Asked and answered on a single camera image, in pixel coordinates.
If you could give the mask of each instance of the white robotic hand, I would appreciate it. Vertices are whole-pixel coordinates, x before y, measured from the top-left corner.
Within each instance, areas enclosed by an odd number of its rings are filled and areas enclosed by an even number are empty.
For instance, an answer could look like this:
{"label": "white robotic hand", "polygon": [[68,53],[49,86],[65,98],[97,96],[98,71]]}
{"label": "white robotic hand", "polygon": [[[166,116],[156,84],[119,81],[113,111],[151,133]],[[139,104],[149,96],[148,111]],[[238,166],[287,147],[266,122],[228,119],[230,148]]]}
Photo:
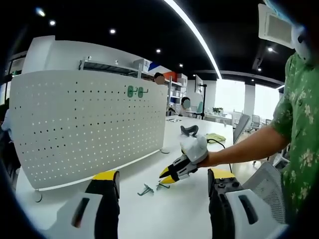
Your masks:
{"label": "white robotic hand", "polygon": [[175,183],[189,177],[190,173],[197,171],[197,164],[208,156],[207,140],[204,136],[188,138],[180,145],[183,155],[163,170],[159,178],[164,179],[160,183]]}

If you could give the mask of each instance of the air vent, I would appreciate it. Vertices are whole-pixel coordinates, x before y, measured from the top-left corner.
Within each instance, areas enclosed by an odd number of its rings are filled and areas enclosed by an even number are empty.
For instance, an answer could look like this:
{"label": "air vent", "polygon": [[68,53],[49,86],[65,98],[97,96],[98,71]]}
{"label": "air vent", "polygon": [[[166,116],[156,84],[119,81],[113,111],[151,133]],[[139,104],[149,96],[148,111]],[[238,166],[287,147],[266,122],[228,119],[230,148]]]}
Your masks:
{"label": "air vent", "polygon": [[258,10],[259,38],[293,49],[290,23],[280,19],[272,9],[264,4],[258,4]]}

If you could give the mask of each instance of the monitor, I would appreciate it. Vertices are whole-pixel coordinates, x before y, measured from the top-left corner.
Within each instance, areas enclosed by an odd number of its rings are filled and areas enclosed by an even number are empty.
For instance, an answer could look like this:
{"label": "monitor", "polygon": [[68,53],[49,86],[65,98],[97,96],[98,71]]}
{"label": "monitor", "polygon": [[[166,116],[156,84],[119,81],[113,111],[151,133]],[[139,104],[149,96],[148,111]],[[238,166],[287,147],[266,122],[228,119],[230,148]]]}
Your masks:
{"label": "monitor", "polygon": [[198,94],[203,94],[203,87],[200,86],[200,85],[203,85],[203,80],[198,76],[196,75],[196,78],[195,78],[195,93],[198,93]]}

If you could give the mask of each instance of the window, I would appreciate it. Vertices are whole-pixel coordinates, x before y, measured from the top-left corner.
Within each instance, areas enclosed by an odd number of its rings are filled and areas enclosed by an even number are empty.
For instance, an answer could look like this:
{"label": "window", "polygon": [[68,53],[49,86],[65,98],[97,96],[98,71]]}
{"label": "window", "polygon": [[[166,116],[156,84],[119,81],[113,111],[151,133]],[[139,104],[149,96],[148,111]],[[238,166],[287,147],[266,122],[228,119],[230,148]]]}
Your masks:
{"label": "window", "polygon": [[5,85],[6,85],[6,83],[4,83],[0,86],[0,105],[4,104]]}
{"label": "window", "polygon": [[217,80],[215,107],[228,112],[242,112],[245,105],[245,83],[242,81]]}
{"label": "window", "polygon": [[10,97],[10,87],[11,87],[11,81],[8,83],[4,83],[0,86],[0,105],[3,105],[5,102],[5,85],[7,84],[7,89],[6,89],[6,99]]}
{"label": "window", "polygon": [[9,81],[7,83],[7,87],[6,87],[6,98],[5,99],[8,99],[10,97],[10,87],[11,87],[11,81]]}
{"label": "window", "polygon": [[267,86],[256,85],[254,115],[263,119],[273,119],[279,101],[279,91]]}

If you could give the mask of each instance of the white pegboard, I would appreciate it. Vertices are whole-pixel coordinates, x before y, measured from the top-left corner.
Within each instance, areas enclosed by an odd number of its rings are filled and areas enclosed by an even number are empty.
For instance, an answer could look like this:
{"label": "white pegboard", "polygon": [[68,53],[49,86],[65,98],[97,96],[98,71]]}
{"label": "white pegboard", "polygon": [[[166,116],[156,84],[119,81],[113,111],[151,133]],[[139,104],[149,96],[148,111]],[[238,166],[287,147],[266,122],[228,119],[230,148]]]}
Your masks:
{"label": "white pegboard", "polygon": [[[148,93],[129,98],[128,86]],[[74,182],[162,148],[166,101],[167,86],[111,73],[41,71],[15,77],[12,134],[31,185]]]}

